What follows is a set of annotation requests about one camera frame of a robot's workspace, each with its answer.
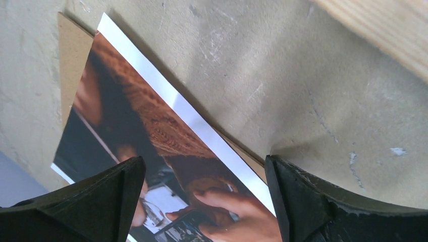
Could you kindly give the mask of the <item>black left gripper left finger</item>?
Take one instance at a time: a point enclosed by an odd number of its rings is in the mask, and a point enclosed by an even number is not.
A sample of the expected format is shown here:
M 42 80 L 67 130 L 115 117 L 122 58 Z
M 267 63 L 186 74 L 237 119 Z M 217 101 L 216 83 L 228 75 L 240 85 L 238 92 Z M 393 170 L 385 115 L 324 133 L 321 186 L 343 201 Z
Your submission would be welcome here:
M 1 241 L 126 241 L 146 166 L 133 157 L 95 176 L 1 208 Z

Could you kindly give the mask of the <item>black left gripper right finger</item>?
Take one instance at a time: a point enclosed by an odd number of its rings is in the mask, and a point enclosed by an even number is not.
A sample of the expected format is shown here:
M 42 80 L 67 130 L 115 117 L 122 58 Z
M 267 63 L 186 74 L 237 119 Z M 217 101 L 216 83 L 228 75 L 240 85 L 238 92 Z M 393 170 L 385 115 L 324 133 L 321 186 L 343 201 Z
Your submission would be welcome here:
M 283 241 L 427 241 L 427 210 L 350 192 L 268 155 L 267 185 Z

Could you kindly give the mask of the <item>glossy printed photo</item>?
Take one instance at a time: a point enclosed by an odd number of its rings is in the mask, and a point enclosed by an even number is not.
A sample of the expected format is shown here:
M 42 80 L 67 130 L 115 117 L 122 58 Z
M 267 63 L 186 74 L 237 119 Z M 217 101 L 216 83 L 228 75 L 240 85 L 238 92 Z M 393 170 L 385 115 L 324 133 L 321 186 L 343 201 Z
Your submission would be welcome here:
M 103 14 L 52 169 L 75 183 L 137 156 L 133 241 L 281 241 L 266 183 Z

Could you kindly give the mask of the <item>wooden picture frame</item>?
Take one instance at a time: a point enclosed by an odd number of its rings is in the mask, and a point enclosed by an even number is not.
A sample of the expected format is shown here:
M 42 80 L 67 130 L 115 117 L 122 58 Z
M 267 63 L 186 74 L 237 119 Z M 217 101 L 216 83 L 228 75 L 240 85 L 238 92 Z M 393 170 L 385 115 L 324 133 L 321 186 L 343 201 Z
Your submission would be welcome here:
M 427 81 L 427 1 L 317 0 L 315 3 Z

